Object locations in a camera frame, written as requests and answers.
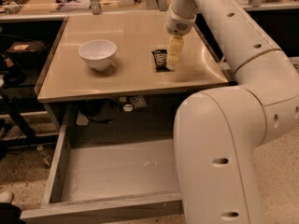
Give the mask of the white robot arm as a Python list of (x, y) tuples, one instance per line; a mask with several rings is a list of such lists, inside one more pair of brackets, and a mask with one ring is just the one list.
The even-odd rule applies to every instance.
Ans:
[(252, 152), (298, 121), (299, 77), (279, 45), (235, 0), (172, 0), (170, 34), (201, 13), (236, 83), (179, 107), (174, 150), (186, 224), (263, 224)]

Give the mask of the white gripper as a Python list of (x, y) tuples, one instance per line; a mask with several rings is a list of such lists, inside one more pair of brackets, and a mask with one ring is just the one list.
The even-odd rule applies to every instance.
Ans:
[(190, 32), (196, 20), (196, 8), (192, 9), (186, 17), (182, 17), (173, 8), (169, 7), (165, 17), (165, 30), (172, 35), (169, 38), (167, 52), (167, 65), (174, 66), (180, 57), (184, 45), (182, 35)]

